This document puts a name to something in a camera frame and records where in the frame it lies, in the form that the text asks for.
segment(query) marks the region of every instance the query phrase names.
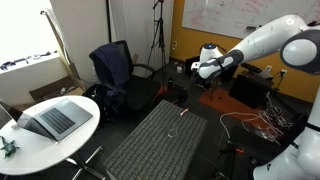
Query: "tripod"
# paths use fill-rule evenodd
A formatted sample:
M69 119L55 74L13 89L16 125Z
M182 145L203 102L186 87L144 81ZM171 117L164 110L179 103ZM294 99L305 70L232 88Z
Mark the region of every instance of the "tripod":
M157 44L159 44L159 48L161 48L161 63L162 63L162 84L164 85L165 83L165 78L166 78L166 61L165 61L165 45L164 45L164 36L163 36L163 19L162 19L162 10L163 10L163 2L164 0L158 0L158 2L153 6L153 9L156 8L156 6L158 5L158 3L161 3L161 8L160 8L160 18L159 20L155 20L155 22L157 22L157 27L153 36L153 41L152 41L152 45L151 45L151 50L150 50L150 54L149 54L149 58L148 58L148 65L150 63L150 59L151 59L151 55L152 55L152 51L154 49L154 47L157 46ZM159 38L158 41L156 41L156 37L157 37L157 33L159 30Z

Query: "table leg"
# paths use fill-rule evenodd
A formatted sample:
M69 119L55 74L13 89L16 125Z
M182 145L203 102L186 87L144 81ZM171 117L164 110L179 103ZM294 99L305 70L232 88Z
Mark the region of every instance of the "table leg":
M104 175L98 173L97 171L95 171L87 166L88 163L93 159L93 157L101 150L103 150L103 147L99 146L98 149L96 149L96 151L87 159L86 162L84 162L84 160L82 159L82 157L80 156L79 153L74 154L72 156L72 158L66 159L68 162L75 164L80 168L72 180L78 179L78 177L80 176L80 174L83 170L86 170L87 172L91 173L92 175L96 176L97 178L99 178L101 180L106 179L106 177Z
M213 99L213 94L214 94L214 91L217 90L218 84L219 84L219 77L217 76L217 77L213 78L213 80L211 81L211 97L210 97L210 100Z

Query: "cable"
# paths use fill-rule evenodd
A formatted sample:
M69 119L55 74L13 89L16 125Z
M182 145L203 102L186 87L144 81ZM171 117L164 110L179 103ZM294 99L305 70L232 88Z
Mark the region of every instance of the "cable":
M266 124L268 124L273 130L275 130L275 131L277 131L278 133L284 135L284 133L283 133L282 131L280 131L278 128L276 128L276 127L274 127L274 126L272 125L272 123L270 122L270 119L268 118L268 116L267 116L267 120L265 120L265 119L263 118L263 116L261 116L261 119L262 119Z
M244 125L244 122L253 121L253 120L256 120L258 118L261 118L261 117L255 117L255 118L251 118L251 119L242 120L241 124L249 132L249 129Z
M268 139L268 140L270 140L270 141L273 141L273 142L277 143L279 146L281 146L281 144L277 141L277 136L275 136L275 135L273 135L273 134L271 134L271 133L269 132L269 129L271 129L270 127L261 128L258 124L255 124L254 126L255 126L257 129L259 129L260 131L263 131L263 130L265 129L265 130L267 131L267 133L268 133L268 136L269 136L269 137L272 137L272 139L270 140L267 136L265 136L265 138Z
M288 122L289 120L283 116L283 111L281 108L273 106L269 93L266 94L266 98L268 99L269 104L265 111L260 112L260 115L266 117L270 124L276 123L281 128L291 128L294 124Z
M238 115L244 115L244 116L256 116L255 118L252 118L252 119L247 119L245 121L251 121L251 120L255 120L257 118L259 118L260 116L256 115L256 114L252 114L252 113L240 113L240 112L231 112L231 113L226 113L226 114L223 114L220 116L220 123L222 124L222 126L224 127L224 129L226 130L226 133L227 133L227 136L229 137L230 139L230 134L229 134L229 131L227 129L227 127L224 125L224 123L222 122L222 118L224 116L227 116L227 115L232 115L232 114L238 114Z
M280 87L280 85L281 85L281 83L282 83L282 81L283 81L283 77L284 77L284 75L281 74L281 72L277 73L276 75L278 75L278 74L279 74L279 76L280 76L280 81L279 81L277 87L274 88L276 91L279 91L279 90L280 90L279 87Z

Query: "office chair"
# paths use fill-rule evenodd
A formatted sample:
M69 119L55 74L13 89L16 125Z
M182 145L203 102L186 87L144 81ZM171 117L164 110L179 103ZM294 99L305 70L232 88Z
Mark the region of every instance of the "office chair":
M161 87L160 83L152 81L155 70L144 64L133 64L126 41L103 45L89 57L100 83L118 94L115 99L122 107L139 112L152 104ZM132 74L137 66L150 71L149 78Z

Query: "chair armrest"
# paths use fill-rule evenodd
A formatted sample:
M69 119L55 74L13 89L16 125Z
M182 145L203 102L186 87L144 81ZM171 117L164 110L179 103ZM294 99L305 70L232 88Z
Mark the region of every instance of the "chair armrest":
M120 88L120 87L117 87L117 86L115 86L115 85L113 85L113 84L110 84L110 83L108 83L108 82L105 82L103 85L105 85L105 86L107 86L108 88L110 88L110 89L112 89L112 90L115 90L115 91L117 91L117 92L119 92L119 93L121 93L121 94L123 94L123 95L127 95L127 91L126 91L126 90L124 90L124 89L122 89L122 88Z
M139 67L143 67L147 70L149 70L151 72L151 80L153 79L154 73L156 72L156 70L154 70L151 66L148 66L146 64L134 64L133 67L135 66L139 66Z

